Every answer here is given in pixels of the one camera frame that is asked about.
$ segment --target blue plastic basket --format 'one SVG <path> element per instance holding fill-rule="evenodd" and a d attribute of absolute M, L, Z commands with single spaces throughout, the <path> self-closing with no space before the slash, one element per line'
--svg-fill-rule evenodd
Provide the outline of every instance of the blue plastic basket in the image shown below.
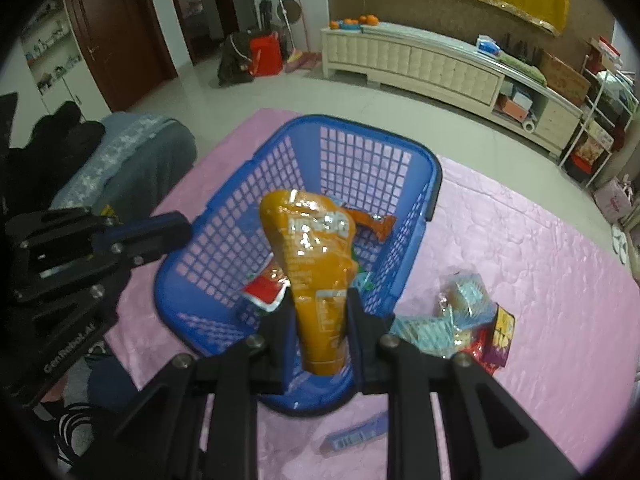
<path fill-rule="evenodd" d="M 364 308 L 389 314 L 414 264 L 441 180 L 438 159 L 416 142 L 327 116 L 289 121 L 209 200 L 187 247 L 165 259 L 156 277 L 158 313 L 205 356 L 253 333 L 259 316 L 239 293 L 271 253 L 258 204 L 276 189 L 305 189 L 372 214 L 396 216 L 384 244 L 365 228 L 354 240 L 360 265 L 373 272 L 374 286 L 362 295 Z M 352 395 L 350 366 L 336 376 L 314 376 L 301 369 L 298 354 L 287 393 L 261 400 L 302 416 L 335 409 Z"/>

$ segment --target doorway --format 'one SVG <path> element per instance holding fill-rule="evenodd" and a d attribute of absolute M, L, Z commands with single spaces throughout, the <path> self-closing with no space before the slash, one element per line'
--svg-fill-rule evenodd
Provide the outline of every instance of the doorway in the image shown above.
<path fill-rule="evenodd" d="M 149 2 L 66 0 L 80 49 L 113 111 L 176 75 Z"/>
<path fill-rule="evenodd" d="M 194 64 L 229 34 L 257 25 L 253 0 L 174 0 L 174 7 Z"/>
<path fill-rule="evenodd" d="M 211 56 L 225 36 L 237 30 L 237 25 L 234 29 L 228 22 L 228 15 L 218 11 L 216 0 L 173 1 L 193 64 Z"/>

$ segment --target broom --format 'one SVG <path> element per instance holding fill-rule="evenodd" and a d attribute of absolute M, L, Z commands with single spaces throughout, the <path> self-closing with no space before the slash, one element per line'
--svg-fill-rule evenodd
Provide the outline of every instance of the broom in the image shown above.
<path fill-rule="evenodd" d="M 302 70 L 311 70 L 316 66 L 318 61 L 322 59 L 322 55 L 319 52 L 311 52 L 309 50 L 309 33 L 306 30 L 305 9 L 302 7 L 302 0 L 298 0 L 298 5 L 300 6 L 300 13 L 302 14 L 302 26 L 305 29 L 306 42 L 306 52 L 303 52 L 303 61 L 300 63 L 298 68 L 301 68 Z"/>
<path fill-rule="evenodd" d="M 293 48 L 293 52 L 290 54 L 289 59 L 284 65 L 284 72 L 291 73 L 295 69 L 297 69 L 301 64 L 303 64 L 306 60 L 303 58 L 303 52 L 301 50 L 296 49 L 296 44 L 293 42 L 293 33 L 291 31 L 291 25 L 289 25 L 289 17 L 287 16 L 287 9 L 284 8 L 284 3 L 282 0 L 278 0 L 280 2 L 280 8 L 282 9 L 282 17 L 284 18 L 284 22 L 287 24 L 287 30 L 289 31 L 289 38 L 291 39 L 291 47 Z"/>

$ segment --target pink bag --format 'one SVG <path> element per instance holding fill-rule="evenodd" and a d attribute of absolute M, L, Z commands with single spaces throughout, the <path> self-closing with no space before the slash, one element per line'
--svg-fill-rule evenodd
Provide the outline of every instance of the pink bag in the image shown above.
<path fill-rule="evenodd" d="M 596 205 L 610 224 L 631 213 L 631 199 L 627 194 L 629 188 L 628 182 L 612 178 L 593 194 Z"/>

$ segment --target red bucket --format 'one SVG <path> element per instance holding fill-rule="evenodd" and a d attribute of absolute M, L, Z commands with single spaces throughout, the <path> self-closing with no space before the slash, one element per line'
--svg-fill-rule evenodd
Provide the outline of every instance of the red bucket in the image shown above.
<path fill-rule="evenodd" d="M 282 56 L 280 55 L 280 43 L 278 35 L 274 32 L 270 36 L 254 38 L 249 41 L 251 49 L 251 66 L 249 71 L 252 75 L 276 75 L 282 70 Z"/>

